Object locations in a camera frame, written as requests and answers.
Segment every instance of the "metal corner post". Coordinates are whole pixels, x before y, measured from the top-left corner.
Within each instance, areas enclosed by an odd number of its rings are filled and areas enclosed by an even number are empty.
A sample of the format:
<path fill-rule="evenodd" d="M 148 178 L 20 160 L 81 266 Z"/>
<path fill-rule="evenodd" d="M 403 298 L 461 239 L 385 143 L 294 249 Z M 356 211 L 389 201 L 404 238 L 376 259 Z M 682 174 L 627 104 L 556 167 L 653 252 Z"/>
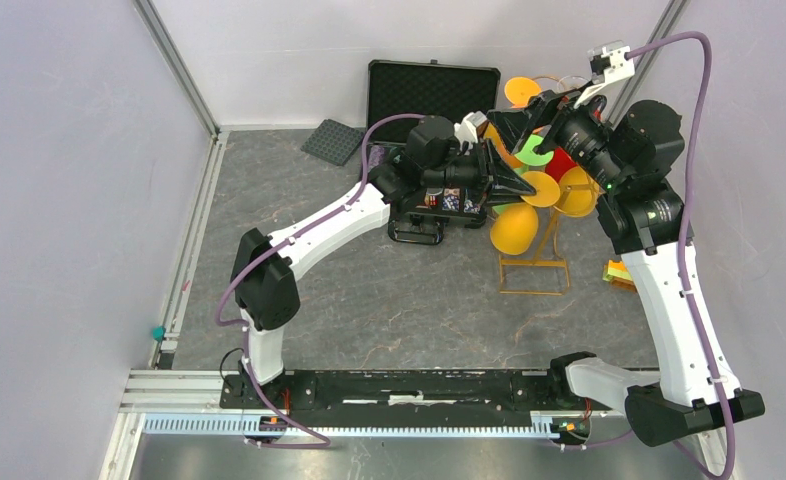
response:
<path fill-rule="evenodd" d="M 172 37 L 169 36 L 166 25 L 164 25 L 163 21 L 160 19 L 160 15 L 154 3 L 152 0 L 133 0 L 133 2 L 137 11 L 140 12 L 143 22 L 152 34 L 160 52 L 163 54 L 163 58 L 166 59 L 166 63 L 169 65 L 170 70 L 172 70 L 172 74 L 175 75 L 175 79 L 178 80 L 178 84 L 181 85 L 181 88 L 184 90 L 184 94 L 187 96 L 190 104 L 192 104 L 193 110 L 196 111 L 196 116 L 199 117 L 202 126 L 205 127 L 205 130 L 207 130 L 212 137 L 216 137 L 219 135 L 219 124 L 216 123 L 216 120 L 210 113 L 210 109 L 208 109 L 201 92 L 199 92 L 199 89 L 196 87 L 196 83 L 193 81 L 190 71 L 187 70 L 187 66 L 184 65 L 184 60 L 181 59 L 181 54 L 178 53 L 178 49 L 175 47 Z"/>
<path fill-rule="evenodd" d="M 689 3 L 690 0 L 670 0 L 661 13 L 661 18 L 658 19 L 658 24 L 655 25 L 646 43 L 654 42 L 655 40 L 659 40 L 669 35 Z M 649 69 L 652 68 L 652 64 L 658 56 L 658 53 L 657 50 L 649 52 L 643 55 L 638 61 L 634 76 L 623 85 L 622 90 L 620 90 L 617 99 L 610 109 L 608 120 L 612 123 L 617 123 L 623 115 L 626 114 L 634 96 L 640 89 L 640 85 L 646 79 Z"/>
<path fill-rule="evenodd" d="M 150 366 L 157 365 L 158 360 L 164 355 L 174 355 L 178 346 L 184 322 L 184 312 L 190 298 L 190 285 L 196 273 L 196 265 L 204 240 L 210 207 L 216 193 L 216 183 L 219 180 L 219 171 L 222 167 L 222 158 L 225 155 L 229 133 L 223 131 L 211 142 L 208 159 L 202 170 L 202 180 L 191 206 L 187 231 L 178 252 L 171 290 L 163 305 L 162 324 L 165 328 L 165 336 L 163 341 L 157 342 L 152 349 L 149 358 Z M 160 365 L 160 368 L 170 368 L 172 358 L 172 356 L 166 357 L 169 362 Z"/>

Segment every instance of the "cable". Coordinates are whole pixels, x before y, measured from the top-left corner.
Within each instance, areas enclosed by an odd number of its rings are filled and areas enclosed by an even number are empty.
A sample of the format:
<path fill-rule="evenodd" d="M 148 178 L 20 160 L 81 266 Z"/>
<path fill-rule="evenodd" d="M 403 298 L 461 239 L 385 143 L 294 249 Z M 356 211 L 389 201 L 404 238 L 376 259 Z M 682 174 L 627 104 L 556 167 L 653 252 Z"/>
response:
<path fill-rule="evenodd" d="M 572 432 L 572 431 L 569 431 L 569 430 L 567 430 L 567 435 L 569 435 L 569 436 L 571 436 L 573 438 L 579 439 L 579 440 L 581 440 L 584 443 L 587 443 L 587 440 L 590 438 L 589 434 L 588 434 L 587 437 L 582 437 L 581 435 L 577 434 L 576 432 Z"/>
<path fill-rule="evenodd" d="M 690 285 L 690 273 L 687 271 L 686 248 L 687 248 L 687 233 L 690 227 L 690 216 L 693 212 L 694 201 L 694 185 L 693 185 L 693 163 L 696 154 L 696 137 L 699 133 L 699 121 L 702 115 L 702 107 L 705 104 L 705 95 L 708 92 L 708 80 L 711 77 L 711 42 L 705 34 L 700 32 L 684 32 L 669 37 L 656 40 L 648 45 L 645 45 L 637 50 L 632 50 L 626 54 L 626 60 L 639 57 L 645 53 L 651 52 L 657 48 L 669 45 L 673 42 L 687 39 L 698 40 L 702 44 L 702 51 L 704 54 L 704 65 L 702 69 L 702 83 L 699 86 L 699 96 L 696 99 L 696 108 L 693 111 L 693 124 L 690 127 L 690 141 L 687 146 L 687 157 L 685 160 L 685 201 L 684 209 L 682 210 L 682 222 L 679 226 L 679 241 L 678 241 L 678 264 L 679 264 L 679 277 L 682 280 L 682 289 L 685 292 L 685 300 L 687 300 L 688 308 L 690 309 L 693 323 L 696 326 L 696 332 L 699 335 L 699 342 L 702 345 L 702 351 L 705 353 L 705 360 L 708 362 L 708 369 L 711 371 L 711 380 L 714 382 L 714 390 L 717 393 L 717 401 L 720 403 L 720 408 L 723 412 L 723 424 L 726 430 L 726 464 L 723 467 L 723 472 L 720 475 L 711 473 L 702 463 L 694 457 L 688 450 L 679 443 L 674 442 L 676 448 L 688 455 L 694 464 L 702 471 L 702 473 L 711 479 L 728 479 L 735 467 L 735 429 L 734 421 L 732 419 L 732 409 L 729 406 L 728 397 L 726 397 L 726 390 L 723 388 L 722 380 L 720 378 L 720 368 L 714 358 L 714 350 L 711 348 L 711 342 L 708 339 L 708 332 L 705 330 L 705 325 L 702 322 L 702 314 L 699 312 L 699 306 L 696 299 L 693 297 Z"/>
<path fill-rule="evenodd" d="M 222 383 L 225 383 L 227 381 L 225 380 L 225 374 L 222 373 L 222 367 L 225 365 L 225 361 L 228 360 L 228 355 L 231 355 L 234 352 L 238 352 L 242 350 L 243 347 L 232 348 L 231 350 L 225 352 L 225 355 L 222 356 L 222 361 L 219 362 L 219 376 L 222 377 Z"/>
<path fill-rule="evenodd" d="M 423 118 L 423 116 L 424 115 L 419 115 L 419 114 L 416 114 L 416 113 L 403 113 L 403 114 L 399 114 L 399 115 L 393 115 L 393 116 L 384 118 L 382 120 L 379 120 L 372 127 L 370 127 L 367 130 L 366 134 L 364 134 L 364 139 L 361 142 L 361 183 L 358 186 L 358 190 L 355 192 L 355 194 L 353 196 L 351 196 L 348 200 L 346 200 L 346 202 L 344 202 L 343 205 L 340 205 L 339 207 L 337 207 L 334 210 L 328 212 L 327 214 L 323 215 L 322 217 L 320 217 L 320 218 L 310 222 L 309 224 L 305 225 L 304 227 L 300 228 L 298 231 L 296 231 L 293 234 L 293 236 L 291 238 L 297 239 L 297 238 L 301 237 L 305 233 L 313 230 L 314 228 L 316 228 L 319 225 L 325 223 L 326 221 L 330 220 L 331 218 L 334 218 L 340 212 L 345 211 L 346 210 L 345 209 L 346 206 L 352 205 L 353 203 L 358 201 L 358 199 L 360 198 L 361 194 L 366 189 L 367 175 L 369 174 L 369 171 L 368 171 L 369 169 L 367 167 L 368 164 L 369 164 L 369 161 L 367 160 L 367 153 L 366 153 L 367 152 L 367 145 L 369 144 L 370 136 L 372 136 L 373 132 L 375 132 L 375 130 L 378 129 L 378 127 L 380 127 L 382 125 L 385 125 L 385 124 L 387 124 L 389 122 L 395 121 L 395 120 L 421 119 L 421 118 Z M 258 447 L 265 447 L 265 448 L 280 448 L 280 449 L 304 449 L 304 448 L 320 449 L 320 448 L 327 448 L 327 447 L 329 447 L 331 445 L 331 439 L 329 439 L 325 435 L 322 435 L 320 433 L 317 433 L 317 432 L 311 430 L 310 428 L 302 425 L 301 423 L 299 423 L 299 422 L 293 420 L 292 418 L 290 418 L 289 416 L 285 415 L 275 405 L 273 405 L 272 402 L 270 402 L 269 399 L 266 397 L 266 395 L 263 393 L 263 389 L 261 388 L 261 385 L 258 382 L 258 379 L 255 378 L 254 369 L 252 368 L 251 360 L 249 359 L 249 356 L 247 354 L 248 352 L 246 352 L 246 350 L 245 350 L 246 346 L 249 345 L 249 329 L 254 328 L 254 325 L 250 325 L 249 322 L 247 322 L 245 319 L 242 319 L 242 318 L 237 318 L 237 319 L 234 319 L 234 320 L 223 320 L 222 319 L 222 311 L 225 309 L 225 306 L 228 304 L 228 300 L 231 298 L 231 294 L 234 293 L 234 290 L 237 289 L 237 286 L 240 285 L 240 283 L 246 278 L 247 275 L 249 275 L 249 273 L 252 270 L 254 270 L 255 268 L 257 268 L 258 265 L 263 263 L 264 260 L 266 260 L 267 258 L 271 257 L 276 252 L 278 252 L 279 250 L 281 250 L 282 248 L 286 247 L 289 244 L 290 244 L 290 239 L 289 238 L 282 240 L 281 242 L 279 242 L 278 244 L 276 244 L 275 246 L 273 246 L 269 250 L 265 251 L 260 256 L 254 258 L 251 261 L 251 263 L 249 263 L 246 266 L 246 268 L 241 270 L 240 273 L 238 273 L 237 276 L 234 278 L 234 280 L 231 281 L 231 283 L 228 285 L 228 288 L 225 289 L 225 292 L 222 294 L 222 297 L 219 299 L 219 304 L 216 307 L 216 313 L 214 314 L 213 320 L 216 323 L 216 325 L 220 326 L 220 327 L 227 327 L 227 326 L 231 326 L 231 325 L 242 325 L 243 326 L 243 333 L 244 333 L 243 334 L 243 345 L 244 346 L 240 347 L 243 350 L 243 357 L 242 357 L 243 368 L 246 370 L 246 373 L 249 374 L 249 379 L 252 382 L 252 387 L 255 389 L 255 392 L 257 393 L 258 397 L 260 397 L 260 399 L 263 402 L 263 404 L 266 405 L 266 407 L 268 409 L 272 410 L 272 412 L 275 413 L 275 415 L 278 418 L 280 418 L 281 420 L 284 420 L 284 422 L 287 423 L 288 425 L 290 425 L 290 426 L 292 426 L 292 427 L 294 427 L 294 428 L 296 428 L 298 430 L 301 430 L 302 432 L 304 432 L 304 433 L 306 433 L 306 434 L 308 434 L 308 435 L 310 435 L 310 436 L 312 436 L 314 438 L 317 438 L 317 439 L 322 441 L 322 443 L 290 443 L 290 444 L 279 444 L 279 443 L 269 443 L 269 444 L 267 444 L 267 443 L 257 442 L 257 446 Z"/>
<path fill-rule="evenodd" d="M 601 442 L 596 442 L 596 443 L 585 443 L 584 445 L 567 445 L 565 443 L 555 443 L 550 440 L 548 443 L 545 443 L 545 445 L 551 445 L 553 447 L 560 448 L 562 452 L 566 452 L 568 450 L 571 452 L 581 452 L 585 450 L 590 450 L 592 448 L 601 448 L 601 447 L 608 447 L 611 445 L 617 445 L 619 443 L 625 442 L 632 435 L 634 435 L 634 432 L 632 430 L 629 430 L 628 432 L 620 435 L 619 437 L 614 437 L 609 440 L 603 440 Z"/>
<path fill-rule="evenodd" d="M 553 82 L 555 82 L 557 84 L 561 83 L 561 79 L 558 78 L 556 75 L 537 75 L 535 77 L 531 77 L 531 79 L 534 80 L 534 83 L 537 83 L 538 86 L 540 84 L 537 81 L 538 80 L 542 80 L 542 79 L 552 80 Z"/>
<path fill-rule="evenodd" d="M 564 80 L 567 80 L 568 78 L 576 78 L 576 79 L 581 79 L 581 83 L 579 83 L 578 85 L 572 85 L 572 86 L 570 86 L 570 85 L 565 85 L 565 84 L 564 84 Z M 567 75 L 567 76 L 561 77 L 561 79 L 560 79 L 560 80 L 558 80 L 558 88 L 560 88 L 562 92 L 566 92 L 567 90 L 572 90 L 572 89 L 574 89 L 574 88 L 578 88 L 578 87 L 580 87 L 580 86 L 584 85 L 585 83 L 587 83 L 587 82 L 589 82 L 589 81 L 590 81 L 590 80 L 588 80 L 588 79 L 587 79 L 587 78 L 585 78 L 585 77 L 582 77 L 581 75 Z"/>
<path fill-rule="evenodd" d="M 581 421 L 584 422 L 590 418 L 590 414 L 593 413 L 593 404 L 590 403 L 589 398 L 584 399 L 584 416 L 582 417 Z"/>

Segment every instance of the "orange disc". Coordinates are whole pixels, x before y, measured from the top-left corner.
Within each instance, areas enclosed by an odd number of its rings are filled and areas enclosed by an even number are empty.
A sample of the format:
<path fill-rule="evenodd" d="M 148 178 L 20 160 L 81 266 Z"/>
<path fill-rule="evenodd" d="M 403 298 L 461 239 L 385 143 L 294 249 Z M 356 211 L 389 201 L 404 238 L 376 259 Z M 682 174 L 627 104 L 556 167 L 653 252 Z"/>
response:
<path fill-rule="evenodd" d="M 599 185 L 581 167 L 567 170 L 558 182 L 558 187 L 563 200 L 555 205 L 555 209 L 564 215 L 583 217 L 596 208 Z"/>
<path fill-rule="evenodd" d="M 531 97 L 539 95 L 540 85 L 528 77 L 514 77 L 505 84 L 505 97 L 514 108 L 528 106 Z"/>
<path fill-rule="evenodd" d="M 534 187 L 534 195 L 525 195 L 523 201 L 532 207 L 551 207 L 561 198 L 561 187 L 554 178 L 544 172 L 530 171 L 522 174 L 523 180 Z"/>
<path fill-rule="evenodd" d="M 527 203 L 510 205 L 490 228 L 490 241 L 507 255 L 526 252 L 537 235 L 537 211 Z"/>

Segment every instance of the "white bracket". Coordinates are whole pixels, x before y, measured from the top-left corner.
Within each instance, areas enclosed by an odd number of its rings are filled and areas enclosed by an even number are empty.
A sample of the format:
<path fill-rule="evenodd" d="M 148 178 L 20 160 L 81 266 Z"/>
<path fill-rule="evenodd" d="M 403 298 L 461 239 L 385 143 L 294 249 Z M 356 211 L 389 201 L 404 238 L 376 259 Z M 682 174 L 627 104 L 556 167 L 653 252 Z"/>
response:
<path fill-rule="evenodd" d="M 587 52 L 587 56 L 591 61 L 597 58 L 607 59 L 611 66 L 606 68 L 601 75 L 593 72 L 591 77 L 593 85 L 587 87 L 581 93 L 578 100 L 576 100 L 575 108 L 580 107 L 608 85 L 634 76 L 634 62 L 626 60 L 626 54 L 630 50 L 631 48 L 623 45 L 623 42 L 612 42 Z"/>
<path fill-rule="evenodd" d="M 462 144 L 468 142 L 470 148 L 478 143 L 478 127 L 487 121 L 487 117 L 481 112 L 470 112 L 461 123 L 455 124 L 455 138 Z"/>

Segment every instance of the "marble-patterned floor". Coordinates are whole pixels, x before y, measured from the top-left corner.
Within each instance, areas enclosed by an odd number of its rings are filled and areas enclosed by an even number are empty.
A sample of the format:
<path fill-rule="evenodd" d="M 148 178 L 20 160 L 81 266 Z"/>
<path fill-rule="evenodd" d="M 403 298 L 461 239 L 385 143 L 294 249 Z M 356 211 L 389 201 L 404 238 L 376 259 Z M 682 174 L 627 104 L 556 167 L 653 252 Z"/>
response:
<path fill-rule="evenodd" d="M 239 328 L 218 328 L 212 317 L 242 234 L 291 225 L 355 184 L 359 159 L 335 167 L 304 154 L 310 133 L 230 134 L 174 369 L 214 370 L 239 346 Z M 498 293 L 489 228 L 449 228 L 436 247 L 394 243 L 379 229 L 323 259 L 299 282 L 302 307 L 285 333 L 285 366 L 542 368 L 579 350 L 626 367 L 657 365 L 639 298 L 602 281 L 615 255 L 595 214 L 562 221 L 572 288 L 559 297 Z M 553 289 L 562 281 L 531 270 L 512 271 L 509 286 Z M 232 300 L 223 316 L 234 313 Z"/>

